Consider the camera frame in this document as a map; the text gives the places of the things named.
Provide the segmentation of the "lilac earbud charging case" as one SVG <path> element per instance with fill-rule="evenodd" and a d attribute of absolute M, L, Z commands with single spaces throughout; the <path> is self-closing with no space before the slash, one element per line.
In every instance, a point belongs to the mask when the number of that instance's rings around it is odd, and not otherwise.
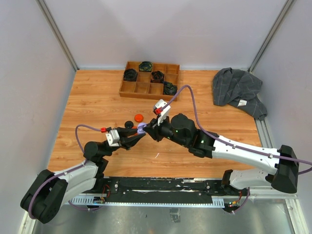
<path fill-rule="evenodd" d="M 138 135 L 145 134 L 146 132 L 144 131 L 144 127 L 146 127 L 146 126 L 147 126 L 147 124 L 144 122 L 139 123 L 137 126 L 137 134 Z"/>

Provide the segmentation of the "black earbud charging case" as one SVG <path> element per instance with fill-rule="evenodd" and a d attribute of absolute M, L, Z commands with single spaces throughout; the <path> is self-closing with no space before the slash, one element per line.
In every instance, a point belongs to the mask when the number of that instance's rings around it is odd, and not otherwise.
<path fill-rule="evenodd" d="M 132 121 L 126 121 L 125 123 L 124 123 L 124 126 L 125 126 L 125 128 L 127 128 L 127 129 L 132 129 L 133 127 L 134 127 L 134 123 L 132 122 Z"/>

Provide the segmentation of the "orange earbud charging case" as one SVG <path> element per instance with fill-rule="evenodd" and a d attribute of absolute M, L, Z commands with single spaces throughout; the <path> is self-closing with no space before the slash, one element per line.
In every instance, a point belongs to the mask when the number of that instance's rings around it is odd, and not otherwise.
<path fill-rule="evenodd" d="M 144 120 L 144 116 L 142 114 L 136 114 L 134 120 L 138 123 L 141 123 Z"/>

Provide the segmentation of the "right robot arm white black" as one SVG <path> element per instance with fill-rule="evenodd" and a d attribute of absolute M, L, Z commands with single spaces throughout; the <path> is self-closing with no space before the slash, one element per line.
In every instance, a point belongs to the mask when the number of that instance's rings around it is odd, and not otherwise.
<path fill-rule="evenodd" d="M 224 172 L 221 190 L 226 195 L 247 187 L 263 186 L 288 194 L 297 192 L 299 163 L 290 146 L 261 148 L 233 141 L 196 128 L 194 121 L 183 114 L 167 117 L 162 122 L 152 119 L 143 130 L 155 141 L 167 138 L 200 158 L 227 159 L 252 166 L 249 170 Z"/>

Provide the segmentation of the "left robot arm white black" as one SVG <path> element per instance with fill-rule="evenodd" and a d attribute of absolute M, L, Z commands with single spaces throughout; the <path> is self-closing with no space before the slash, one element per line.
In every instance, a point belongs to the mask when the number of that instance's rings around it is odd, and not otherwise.
<path fill-rule="evenodd" d="M 20 202 L 31 219 L 45 224 L 50 222 L 62 205 L 82 192 L 99 193 L 104 188 L 103 172 L 108 164 L 104 156 L 111 156 L 117 149 L 130 150 L 145 136 L 143 127 L 95 128 L 104 133 L 104 142 L 89 141 L 80 146 L 85 160 L 71 168 L 51 172 L 41 171 Z"/>

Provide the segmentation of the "rolled dark belt centre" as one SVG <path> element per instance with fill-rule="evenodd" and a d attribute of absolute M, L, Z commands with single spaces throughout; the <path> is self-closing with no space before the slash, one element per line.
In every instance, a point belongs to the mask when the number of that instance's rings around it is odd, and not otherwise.
<path fill-rule="evenodd" d="M 161 71 L 152 72 L 151 83 L 163 83 L 164 74 Z"/>

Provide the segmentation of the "rolled dark belt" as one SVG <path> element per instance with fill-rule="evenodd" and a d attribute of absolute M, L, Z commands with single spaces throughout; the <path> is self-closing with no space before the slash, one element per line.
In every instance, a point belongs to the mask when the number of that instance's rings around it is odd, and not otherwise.
<path fill-rule="evenodd" d="M 161 71 L 152 72 L 151 83 L 163 83 L 164 74 Z"/>
<path fill-rule="evenodd" d="M 126 69 L 123 74 L 124 81 L 136 81 L 138 72 L 135 69 Z"/>

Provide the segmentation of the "rolled dark belt left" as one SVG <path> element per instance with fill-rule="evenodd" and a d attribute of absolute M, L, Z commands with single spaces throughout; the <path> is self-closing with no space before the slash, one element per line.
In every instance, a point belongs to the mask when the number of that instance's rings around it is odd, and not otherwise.
<path fill-rule="evenodd" d="M 138 72 L 135 69 L 126 69 L 123 74 L 124 81 L 136 81 Z"/>

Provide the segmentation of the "rolled green belt top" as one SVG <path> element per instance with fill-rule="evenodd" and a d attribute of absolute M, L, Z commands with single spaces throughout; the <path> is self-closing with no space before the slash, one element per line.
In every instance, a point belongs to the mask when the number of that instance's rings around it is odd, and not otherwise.
<path fill-rule="evenodd" d="M 153 69 L 153 63 L 150 61 L 143 61 L 138 66 L 140 72 L 151 72 Z"/>

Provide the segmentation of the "grey checked cloth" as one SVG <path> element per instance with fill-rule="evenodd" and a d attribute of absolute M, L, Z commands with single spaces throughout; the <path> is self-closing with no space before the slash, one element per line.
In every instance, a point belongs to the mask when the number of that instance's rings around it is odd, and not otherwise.
<path fill-rule="evenodd" d="M 230 105 L 254 119 L 263 120 L 268 112 L 257 97 L 262 80 L 247 71 L 223 68 L 213 79 L 213 103 L 216 106 Z"/>

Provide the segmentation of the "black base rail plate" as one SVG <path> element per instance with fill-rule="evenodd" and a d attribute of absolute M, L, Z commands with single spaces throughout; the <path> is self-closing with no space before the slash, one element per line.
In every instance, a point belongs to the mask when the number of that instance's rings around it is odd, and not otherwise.
<path fill-rule="evenodd" d="M 220 179 L 105 177 L 82 195 L 89 204 L 212 205 L 213 196 L 241 197 L 247 190 L 223 185 Z"/>

